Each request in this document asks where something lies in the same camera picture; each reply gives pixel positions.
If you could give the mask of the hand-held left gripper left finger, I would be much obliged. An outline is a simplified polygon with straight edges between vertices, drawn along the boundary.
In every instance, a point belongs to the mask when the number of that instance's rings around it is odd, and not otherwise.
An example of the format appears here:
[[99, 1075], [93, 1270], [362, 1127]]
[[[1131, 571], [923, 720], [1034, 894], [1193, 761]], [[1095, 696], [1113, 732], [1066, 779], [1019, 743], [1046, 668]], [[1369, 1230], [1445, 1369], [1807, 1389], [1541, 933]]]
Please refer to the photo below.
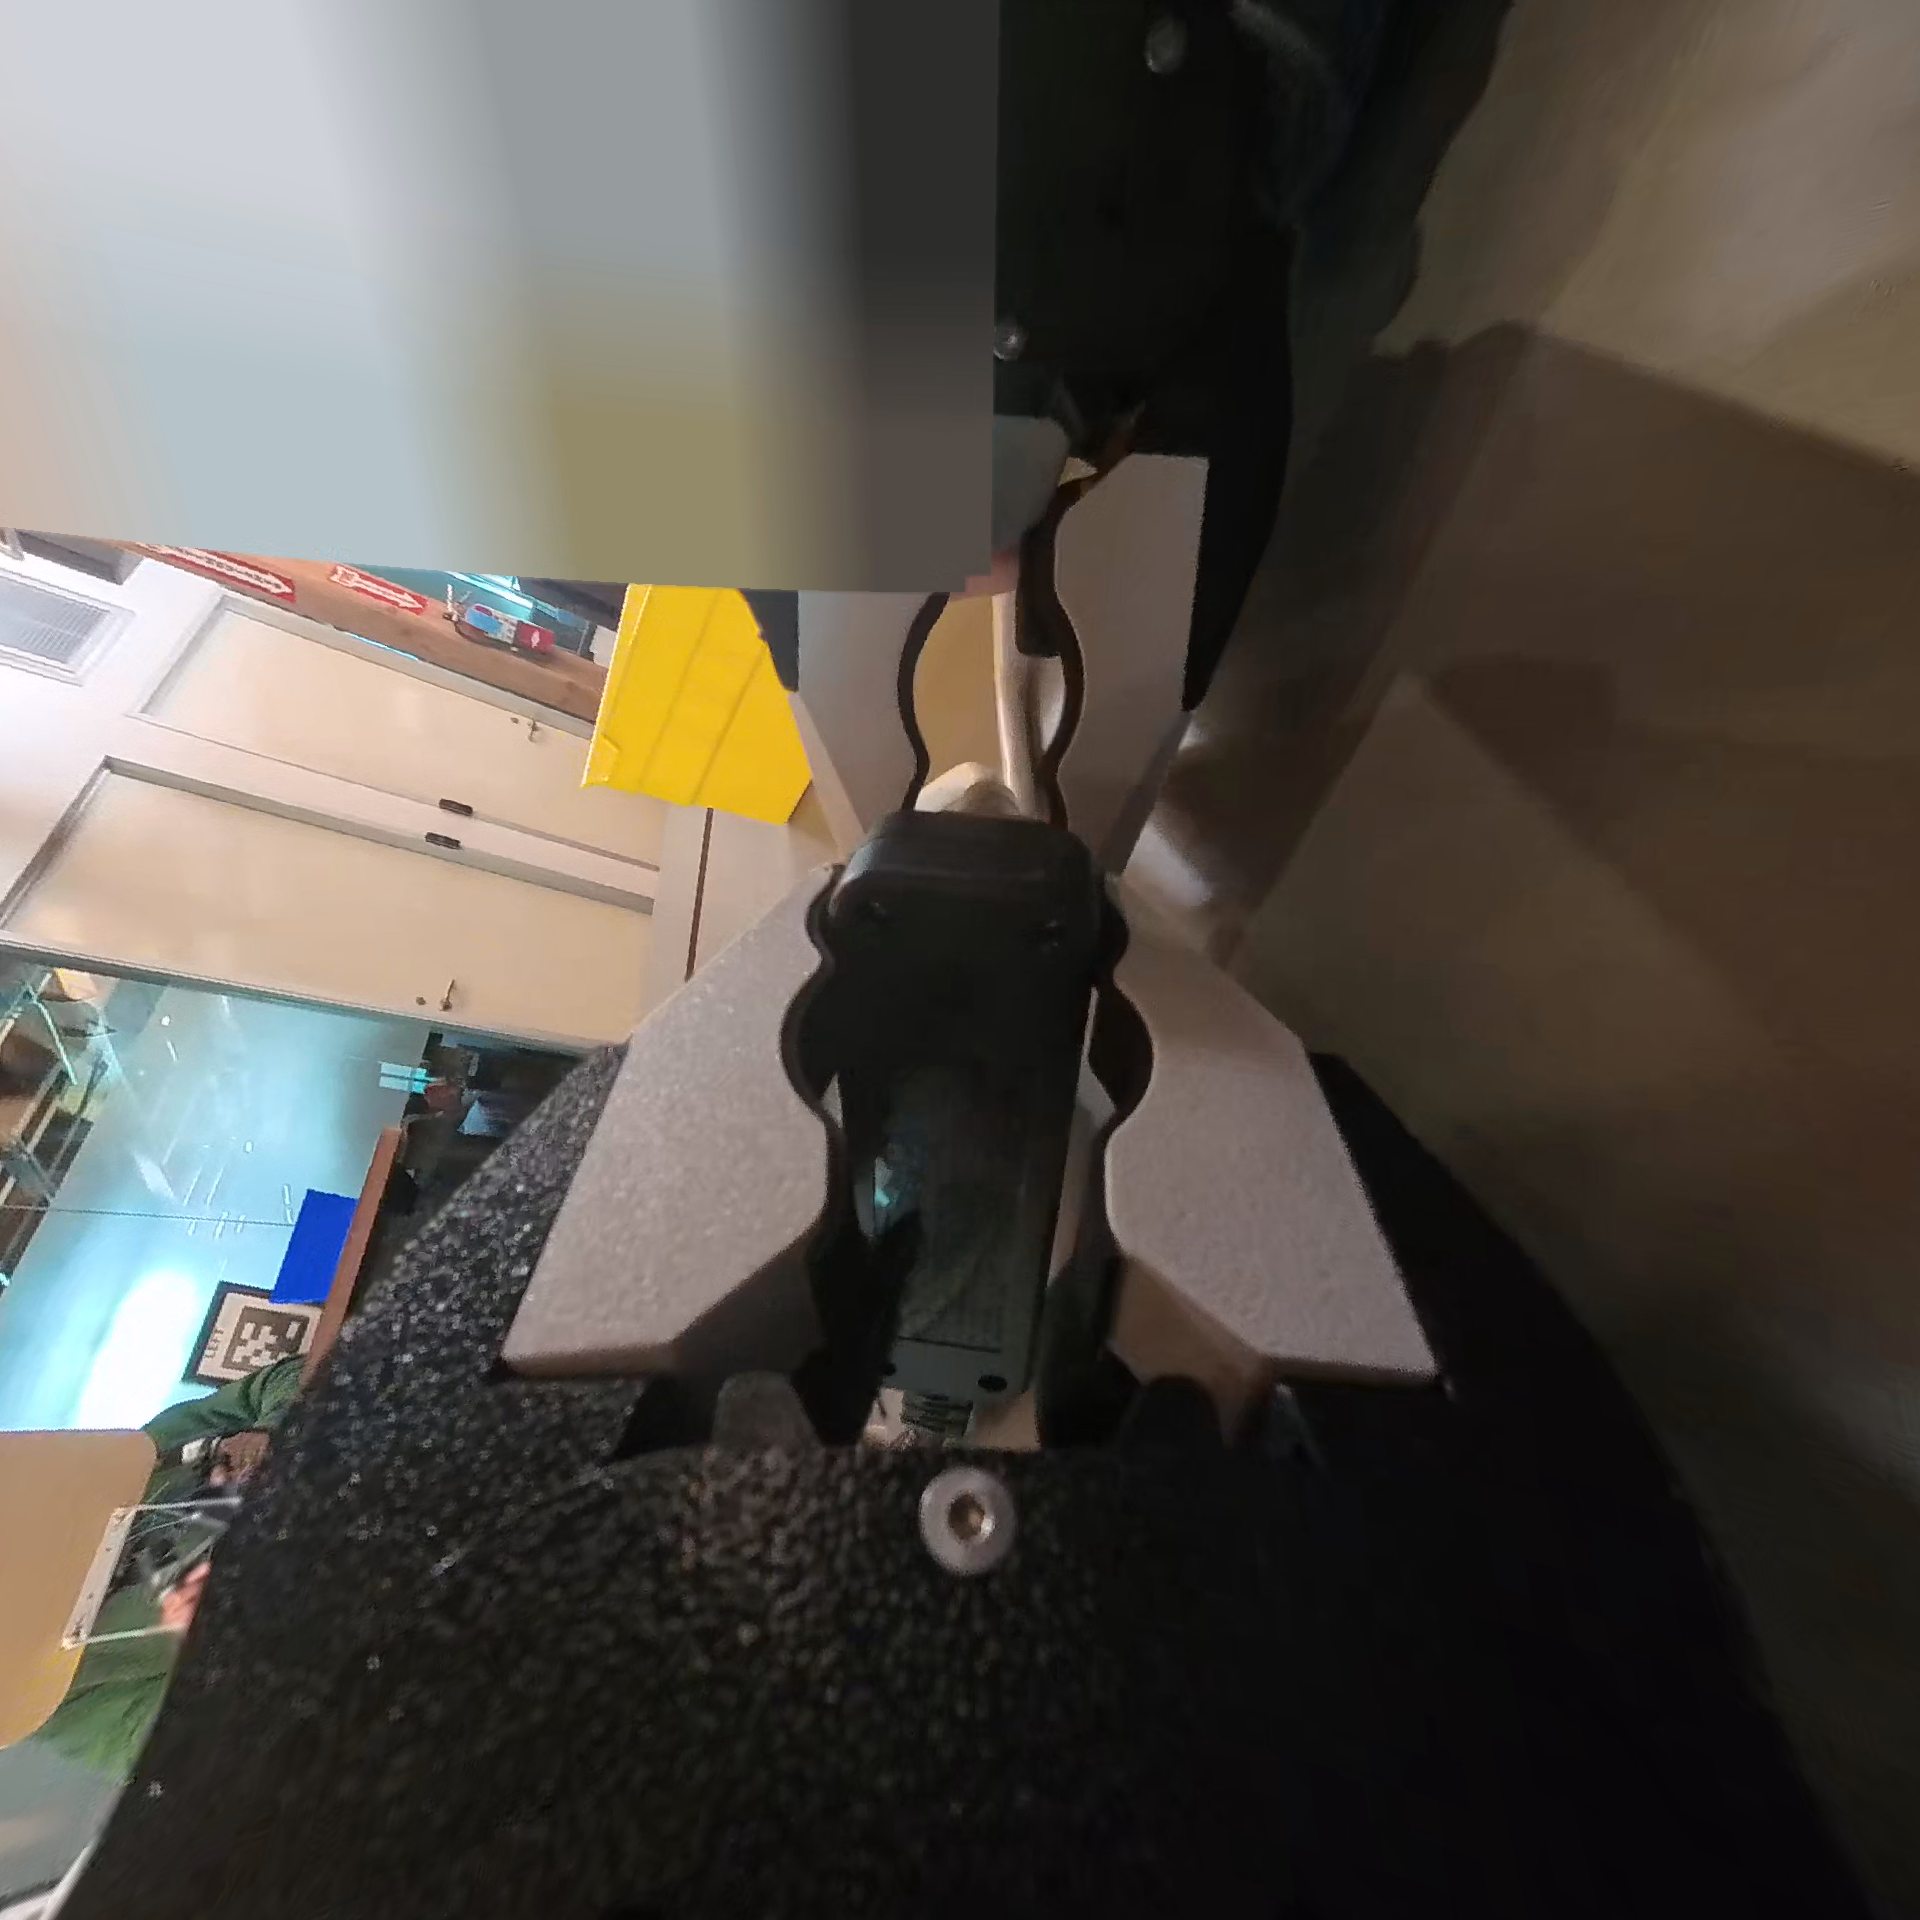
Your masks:
[[843, 875], [806, 871], [637, 1025], [501, 1344], [513, 1377], [667, 1380], [702, 1414], [784, 1380], [822, 1439], [861, 1437], [898, 1282], [805, 1062]]

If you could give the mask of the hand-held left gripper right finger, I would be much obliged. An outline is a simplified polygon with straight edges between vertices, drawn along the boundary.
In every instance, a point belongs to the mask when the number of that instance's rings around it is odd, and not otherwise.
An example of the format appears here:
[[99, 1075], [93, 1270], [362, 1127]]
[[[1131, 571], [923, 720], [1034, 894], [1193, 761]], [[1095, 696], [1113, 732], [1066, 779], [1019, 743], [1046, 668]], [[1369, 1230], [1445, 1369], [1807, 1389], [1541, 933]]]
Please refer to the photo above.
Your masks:
[[1182, 1380], [1243, 1437], [1279, 1388], [1441, 1361], [1305, 1042], [1135, 885], [1110, 888], [1041, 1312], [1041, 1437]]

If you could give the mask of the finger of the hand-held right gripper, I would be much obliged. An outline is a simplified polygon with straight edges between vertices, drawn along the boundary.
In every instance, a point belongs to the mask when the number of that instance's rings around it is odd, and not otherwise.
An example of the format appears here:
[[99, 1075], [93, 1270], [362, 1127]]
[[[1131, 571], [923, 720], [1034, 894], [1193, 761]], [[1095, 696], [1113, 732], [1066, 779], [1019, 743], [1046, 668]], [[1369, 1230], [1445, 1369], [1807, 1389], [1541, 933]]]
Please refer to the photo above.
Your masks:
[[837, 851], [910, 810], [928, 779], [916, 673], [947, 608], [942, 590], [799, 594], [791, 711]]
[[1012, 773], [1121, 875], [1187, 741], [1208, 459], [1131, 451], [1070, 480], [1012, 596]]

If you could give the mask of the black power strip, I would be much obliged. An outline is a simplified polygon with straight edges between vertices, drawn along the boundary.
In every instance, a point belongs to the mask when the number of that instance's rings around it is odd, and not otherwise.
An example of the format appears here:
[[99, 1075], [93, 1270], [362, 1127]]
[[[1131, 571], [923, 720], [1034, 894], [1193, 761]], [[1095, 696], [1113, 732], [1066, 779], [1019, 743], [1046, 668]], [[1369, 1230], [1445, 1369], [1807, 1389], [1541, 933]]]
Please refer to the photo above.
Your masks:
[[825, 909], [854, 1215], [896, 1275], [878, 1384], [968, 1408], [1030, 1381], [1109, 894], [1033, 818], [896, 810]]

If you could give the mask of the yellow plastic bin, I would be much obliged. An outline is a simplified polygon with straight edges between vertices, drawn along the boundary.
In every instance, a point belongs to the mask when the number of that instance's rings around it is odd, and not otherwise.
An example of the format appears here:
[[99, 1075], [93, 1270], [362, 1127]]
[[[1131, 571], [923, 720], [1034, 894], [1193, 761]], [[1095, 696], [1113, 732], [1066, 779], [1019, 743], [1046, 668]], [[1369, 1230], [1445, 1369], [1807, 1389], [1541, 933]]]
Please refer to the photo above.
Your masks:
[[583, 787], [787, 826], [811, 787], [791, 696], [734, 588], [626, 588]]

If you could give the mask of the framed tag picture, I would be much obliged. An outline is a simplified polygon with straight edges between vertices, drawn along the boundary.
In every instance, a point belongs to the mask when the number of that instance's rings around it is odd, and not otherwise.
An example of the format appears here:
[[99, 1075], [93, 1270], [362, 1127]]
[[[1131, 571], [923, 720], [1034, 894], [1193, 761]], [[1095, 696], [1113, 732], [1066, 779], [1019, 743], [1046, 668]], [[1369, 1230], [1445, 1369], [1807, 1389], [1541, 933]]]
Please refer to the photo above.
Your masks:
[[219, 1283], [195, 1336], [182, 1380], [219, 1388], [277, 1365], [302, 1364], [315, 1350], [322, 1301], [285, 1301], [263, 1287]]

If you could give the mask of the cream door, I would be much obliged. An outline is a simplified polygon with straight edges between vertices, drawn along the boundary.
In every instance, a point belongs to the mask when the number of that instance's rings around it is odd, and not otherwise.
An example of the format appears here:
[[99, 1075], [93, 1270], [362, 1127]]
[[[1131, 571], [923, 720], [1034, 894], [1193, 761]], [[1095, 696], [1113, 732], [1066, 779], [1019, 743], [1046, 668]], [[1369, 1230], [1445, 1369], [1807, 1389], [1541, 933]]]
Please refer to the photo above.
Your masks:
[[553, 1046], [623, 1042], [653, 1001], [640, 902], [122, 769], [5, 892], [5, 939]]
[[384, 795], [658, 867], [667, 808], [587, 781], [559, 709], [225, 594], [148, 694], [175, 732]]

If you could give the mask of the glass partition window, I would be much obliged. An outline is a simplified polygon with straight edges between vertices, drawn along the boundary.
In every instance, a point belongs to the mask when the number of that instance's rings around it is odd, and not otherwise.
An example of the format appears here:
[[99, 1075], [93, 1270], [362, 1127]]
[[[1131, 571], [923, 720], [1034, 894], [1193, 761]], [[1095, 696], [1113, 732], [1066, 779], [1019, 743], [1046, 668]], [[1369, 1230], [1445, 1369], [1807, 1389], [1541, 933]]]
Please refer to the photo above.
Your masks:
[[349, 1227], [388, 1130], [439, 1194], [580, 1055], [12, 947], [3, 1016], [7, 1430], [139, 1428], [239, 1374], [212, 1315], [277, 1290], [302, 1215]]

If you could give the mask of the bare plywood board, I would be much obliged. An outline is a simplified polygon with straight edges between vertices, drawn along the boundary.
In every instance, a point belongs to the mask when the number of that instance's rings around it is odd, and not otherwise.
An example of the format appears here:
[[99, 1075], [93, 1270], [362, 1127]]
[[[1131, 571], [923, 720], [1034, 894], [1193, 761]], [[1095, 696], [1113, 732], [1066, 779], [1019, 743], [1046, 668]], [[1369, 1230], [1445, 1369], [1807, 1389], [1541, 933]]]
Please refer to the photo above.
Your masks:
[[3, 1433], [5, 1748], [69, 1693], [157, 1460], [140, 1428]]

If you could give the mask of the wall air vent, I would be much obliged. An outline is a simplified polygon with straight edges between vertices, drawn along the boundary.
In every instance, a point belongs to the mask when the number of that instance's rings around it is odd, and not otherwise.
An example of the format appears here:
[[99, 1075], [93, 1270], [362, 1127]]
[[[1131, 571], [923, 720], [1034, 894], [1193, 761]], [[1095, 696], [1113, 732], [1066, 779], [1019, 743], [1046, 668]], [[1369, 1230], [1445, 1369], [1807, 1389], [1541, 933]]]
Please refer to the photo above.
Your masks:
[[3, 665], [84, 683], [125, 636], [133, 613], [106, 599], [3, 571]]

